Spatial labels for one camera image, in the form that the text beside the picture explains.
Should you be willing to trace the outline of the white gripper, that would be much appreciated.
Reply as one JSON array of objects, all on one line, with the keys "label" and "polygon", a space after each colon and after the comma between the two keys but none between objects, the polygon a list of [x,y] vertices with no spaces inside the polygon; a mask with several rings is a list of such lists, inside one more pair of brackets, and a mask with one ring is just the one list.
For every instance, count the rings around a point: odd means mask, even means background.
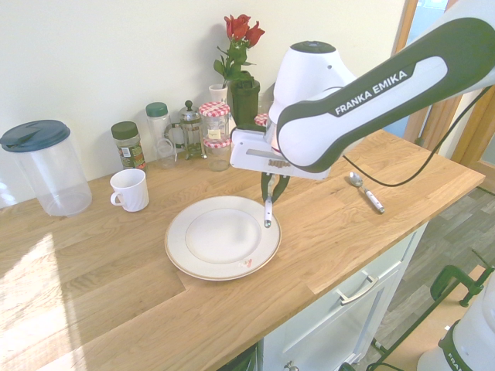
[{"label": "white gripper", "polygon": [[261,174],[261,196],[263,202],[270,200],[275,203],[285,191],[290,180],[289,176],[304,179],[323,180],[329,174],[329,169],[319,173],[311,173],[296,168],[281,154],[271,148],[266,142],[265,134],[260,131],[249,131],[235,128],[231,132],[232,150],[230,164],[235,168],[242,168]]}]

